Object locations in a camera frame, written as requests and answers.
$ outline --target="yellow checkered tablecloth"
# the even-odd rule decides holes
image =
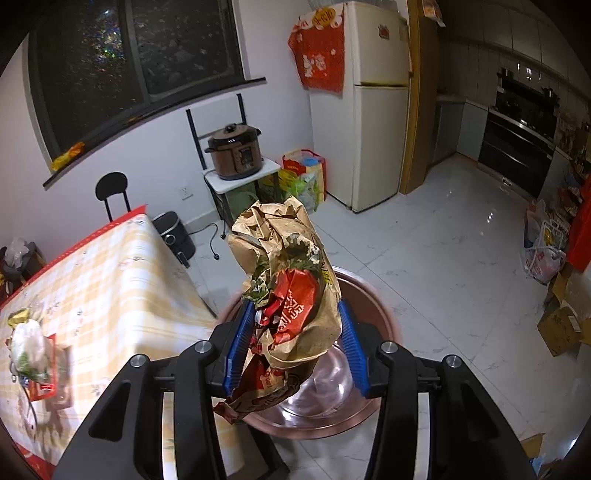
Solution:
[[[56,334],[69,364],[69,381],[53,398],[28,402],[9,371],[4,340],[7,318],[19,309],[42,309],[46,336]],[[107,229],[32,283],[0,312],[0,418],[12,438],[56,465],[95,401],[135,353],[152,360],[178,355],[207,339],[216,321],[184,267],[164,244],[146,215]],[[234,427],[216,416],[228,475],[244,463]],[[172,394],[165,396],[163,463],[175,478]]]

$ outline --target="metal bowl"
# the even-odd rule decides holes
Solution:
[[[335,267],[344,299],[358,320],[375,325],[385,340],[401,343],[397,321],[363,278]],[[233,319],[241,304],[237,294],[219,319]],[[275,407],[244,418],[250,426],[288,439],[319,439],[349,430],[363,422],[380,406],[380,399],[367,400],[355,388],[340,340],[319,358],[311,377],[300,390]]]

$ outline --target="small white table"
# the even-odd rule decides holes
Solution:
[[[209,170],[206,170],[204,172],[203,178],[205,178],[205,183],[209,187],[209,190],[212,192],[213,202],[216,204],[217,213],[219,214],[220,219],[224,221],[224,232],[222,237],[225,236],[226,224],[231,228],[234,221],[236,220],[232,216],[232,211],[230,210],[230,205],[228,203],[228,198],[226,197],[226,194],[228,192],[231,192],[232,190],[237,189],[238,187],[242,187],[244,185],[248,185],[249,183],[254,182],[257,196],[260,198],[261,195],[259,192],[257,181],[269,175],[273,175],[275,201],[282,202],[281,192],[279,190],[279,175],[277,174],[277,172],[279,172],[280,170],[281,167],[277,163],[268,158],[263,158],[261,169],[255,174],[250,175],[248,177],[244,177],[243,179],[221,179],[214,168],[210,168]]]

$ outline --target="black air fryer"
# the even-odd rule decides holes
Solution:
[[[195,254],[196,248],[176,212],[158,215],[152,223],[178,261],[189,268],[189,258]]]

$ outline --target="oven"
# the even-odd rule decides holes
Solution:
[[[478,161],[537,198],[552,162],[553,143],[524,124],[489,110]]]

